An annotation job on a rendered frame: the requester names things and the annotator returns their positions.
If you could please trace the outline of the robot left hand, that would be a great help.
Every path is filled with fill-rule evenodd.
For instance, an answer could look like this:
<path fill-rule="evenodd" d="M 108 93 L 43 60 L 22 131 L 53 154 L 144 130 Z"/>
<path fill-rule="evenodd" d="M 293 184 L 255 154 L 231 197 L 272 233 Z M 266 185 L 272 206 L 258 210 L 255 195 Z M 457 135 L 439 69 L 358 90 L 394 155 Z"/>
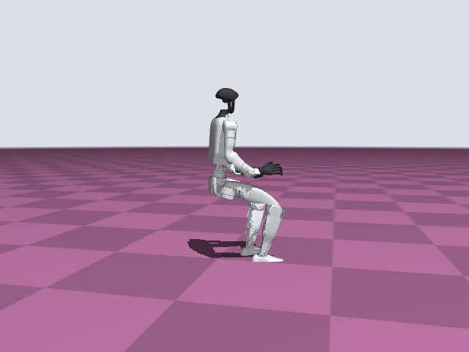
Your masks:
<path fill-rule="evenodd" d="M 258 167 L 252 167 L 252 168 L 256 169 Z M 235 171 L 236 171 L 236 173 L 241 173 L 239 170 L 235 170 Z M 244 175 L 244 174 L 242 173 L 241 175 Z"/>

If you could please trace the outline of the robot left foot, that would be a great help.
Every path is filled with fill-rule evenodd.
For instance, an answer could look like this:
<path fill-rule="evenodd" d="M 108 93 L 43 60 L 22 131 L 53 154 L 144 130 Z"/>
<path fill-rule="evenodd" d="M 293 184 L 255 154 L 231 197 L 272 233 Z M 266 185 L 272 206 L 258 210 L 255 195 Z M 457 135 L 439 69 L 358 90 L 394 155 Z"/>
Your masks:
<path fill-rule="evenodd" d="M 248 246 L 250 248 L 250 246 Z M 248 247 L 243 247 L 240 251 L 240 255 L 242 256 L 248 256 L 248 255 L 253 255 L 253 254 L 259 254 L 259 250 L 261 247 L 255 246 L 252 249 L 248 249 Z"/>

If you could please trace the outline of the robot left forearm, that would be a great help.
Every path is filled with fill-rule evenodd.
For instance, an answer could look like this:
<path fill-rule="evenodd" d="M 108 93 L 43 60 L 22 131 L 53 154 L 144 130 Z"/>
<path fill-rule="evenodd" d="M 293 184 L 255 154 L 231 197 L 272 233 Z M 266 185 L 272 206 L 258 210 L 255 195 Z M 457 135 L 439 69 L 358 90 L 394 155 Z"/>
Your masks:
<path fill-rule="evenodd" d="M 241 176 L 241 174 L 242 174 L 242 173 L 236 173 L 235 166 L 233 164 L 223 165 L 223 166 L 226 167 L 230 172 L 232 172 L 237 177 Z"/>

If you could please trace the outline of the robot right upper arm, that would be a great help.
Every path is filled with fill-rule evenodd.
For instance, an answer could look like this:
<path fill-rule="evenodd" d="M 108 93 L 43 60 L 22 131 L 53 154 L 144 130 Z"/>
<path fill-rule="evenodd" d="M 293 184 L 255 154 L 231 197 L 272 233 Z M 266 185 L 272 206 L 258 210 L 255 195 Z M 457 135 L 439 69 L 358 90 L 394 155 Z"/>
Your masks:
<path fill-rule="evenodd" d="M 237 123 L 231 120 L 224 120 L 222 125 L 222 131 L 224 132 L 224 156 L 227 163 L 232 164 L 229 160 L 230 153 L 233 151 L 235 146 L 235 135 L 237 131 Z"/>

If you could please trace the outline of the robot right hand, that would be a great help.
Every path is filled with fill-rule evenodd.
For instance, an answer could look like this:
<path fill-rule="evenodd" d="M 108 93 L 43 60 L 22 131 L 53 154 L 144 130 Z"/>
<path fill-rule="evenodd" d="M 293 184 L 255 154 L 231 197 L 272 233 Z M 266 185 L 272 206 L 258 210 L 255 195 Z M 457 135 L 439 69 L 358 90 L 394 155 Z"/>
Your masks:
<path fill-rule="evenodd" d="M 269 161 L 268 163 L 266 163 L 262 168 L 258 167 L 257 169 L 259 169 L 261 174 L 255 175 L 254 178 L 263 177 L 263 175 L 273 175 L 273 174 L 275 175 L 280 174 L 281 176 L 283 175 L 282 167 L 280 166 L 280 164 L 278 163 L 273 164 L 272 161 Z M 280 172 L 277 172 L 277 171 L 280 171 Z"/>

